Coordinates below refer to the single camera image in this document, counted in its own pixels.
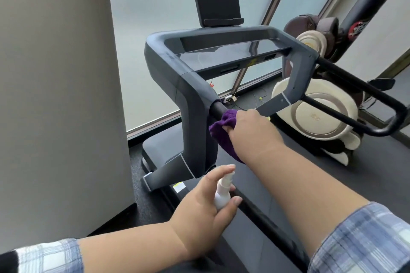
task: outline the spray bottle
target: spray bottle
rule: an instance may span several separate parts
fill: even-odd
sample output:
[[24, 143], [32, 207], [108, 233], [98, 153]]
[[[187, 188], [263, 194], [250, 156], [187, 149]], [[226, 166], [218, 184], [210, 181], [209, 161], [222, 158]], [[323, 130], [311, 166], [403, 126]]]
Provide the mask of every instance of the spray bottle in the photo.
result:
[[218, 212], [224, 208], [230, 201], [229, 189], [232, 184], [233, 175], [235, 172], [226, 174], [218, 181], [217, 192], [215, 193], [214, 204]]

